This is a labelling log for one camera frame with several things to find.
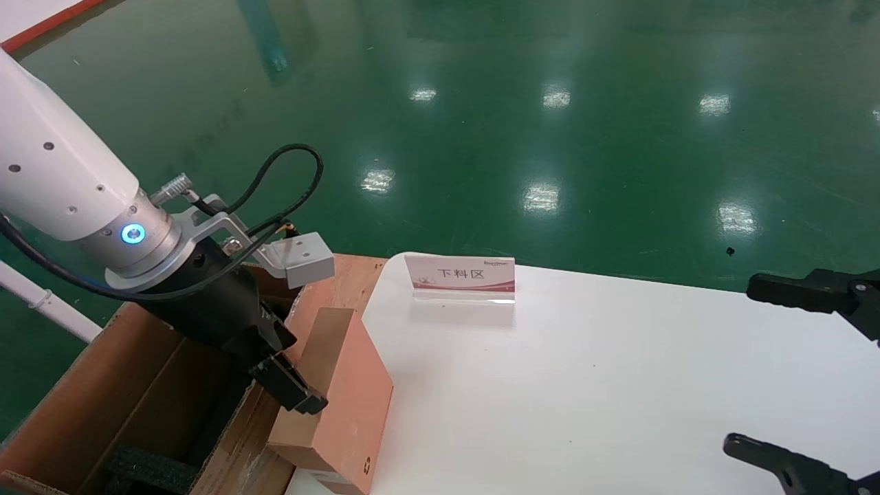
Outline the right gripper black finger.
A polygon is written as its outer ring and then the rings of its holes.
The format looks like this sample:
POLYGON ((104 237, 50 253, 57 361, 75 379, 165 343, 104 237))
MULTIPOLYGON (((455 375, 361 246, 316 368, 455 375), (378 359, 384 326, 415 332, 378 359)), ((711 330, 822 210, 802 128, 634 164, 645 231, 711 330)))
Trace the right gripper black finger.
POLYGON ((723 452, 742 463, 773 474, 786 494, 878 494, 876 471, 853 479, 823 461, 743 434, 729 433, 723 452))
POLYGON ((805 278, 753 275, 750 300, 807 312, 837 313, 871 342, 879 341, 879 270, 862 274, 814 269, 805 278))

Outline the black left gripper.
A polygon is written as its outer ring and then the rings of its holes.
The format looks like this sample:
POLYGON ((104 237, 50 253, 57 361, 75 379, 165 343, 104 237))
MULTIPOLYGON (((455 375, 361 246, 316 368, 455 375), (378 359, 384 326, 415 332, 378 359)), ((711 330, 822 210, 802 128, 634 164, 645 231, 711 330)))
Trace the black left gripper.
POLYGON ((261 297, 245 267, 236 267, 198 294, 141 306, 187 338, 237 357, 285 410, 317 415, 327 407, 327 398, 308 385, 282 352, 295 344, 295 336, 286 330, 281 308, 261 297))

